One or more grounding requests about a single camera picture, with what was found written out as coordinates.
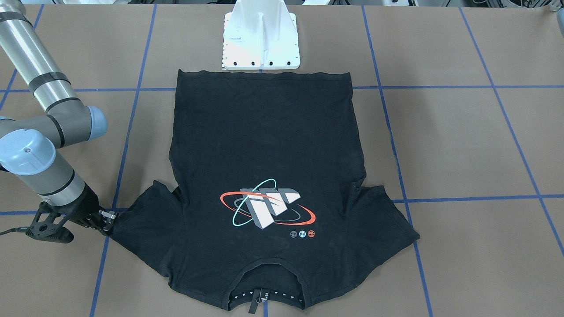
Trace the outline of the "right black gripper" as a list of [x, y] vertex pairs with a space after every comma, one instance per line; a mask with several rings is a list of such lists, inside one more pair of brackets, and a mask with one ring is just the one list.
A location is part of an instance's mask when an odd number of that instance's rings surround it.
[[105, 210], [99, 204], [97, 194], [88, 184], [76, 200], [58, 207], [58, 213], [64, 214], [68, 221], [72, 221], [85, 228], [98, 229], [104, 236], [111, 235], [119, 212]]

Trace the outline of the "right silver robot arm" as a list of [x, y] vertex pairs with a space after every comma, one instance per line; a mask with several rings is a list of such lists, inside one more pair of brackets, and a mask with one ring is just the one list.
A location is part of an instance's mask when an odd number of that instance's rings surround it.
[[104, 209], [96, 193], [59, 153], [65, 146], [99, 138], [107, 120], [85, 106], [28, 20], [20, 0], [1, 2], [1, 47], [45, 111], [26, 120], [1, 117], [1, 170], [16, 175], [41, 203], [30, 225], [9, 229], [36, 240], [69, 243], [71, 221], [111, 235], [115, 211]]

